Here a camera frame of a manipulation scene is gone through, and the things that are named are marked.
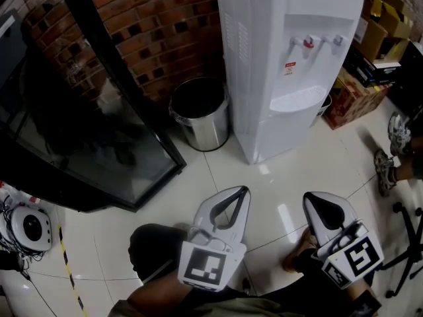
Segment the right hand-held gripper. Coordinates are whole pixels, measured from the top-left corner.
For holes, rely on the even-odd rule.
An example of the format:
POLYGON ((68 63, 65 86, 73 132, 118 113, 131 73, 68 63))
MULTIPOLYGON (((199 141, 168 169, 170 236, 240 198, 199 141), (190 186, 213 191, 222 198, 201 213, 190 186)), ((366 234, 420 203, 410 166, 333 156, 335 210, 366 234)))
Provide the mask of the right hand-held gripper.
POLYGON ((339 289, 381 265, 384 255, 375 231, 355 221, 357 214, 347 199, 328 192, 306 192, 303 209, 318 242, 320 272, 339 289))

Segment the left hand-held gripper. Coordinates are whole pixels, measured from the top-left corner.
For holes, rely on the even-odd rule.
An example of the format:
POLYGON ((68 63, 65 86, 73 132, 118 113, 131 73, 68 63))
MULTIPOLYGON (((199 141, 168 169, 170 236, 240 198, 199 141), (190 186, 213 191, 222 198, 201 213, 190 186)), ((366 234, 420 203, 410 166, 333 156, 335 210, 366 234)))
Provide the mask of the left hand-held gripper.
POLYGON ((247 247, 241 243, 251 201, 246 186, 227 188, 204 200, 182 243, 178 280, 185 285, 211 292, 226 288, 240 266, 247 247), (216 218, 232 206, 231 218, 221 225, 216 218), (231 234, 224 240, 218 234, 231 234))

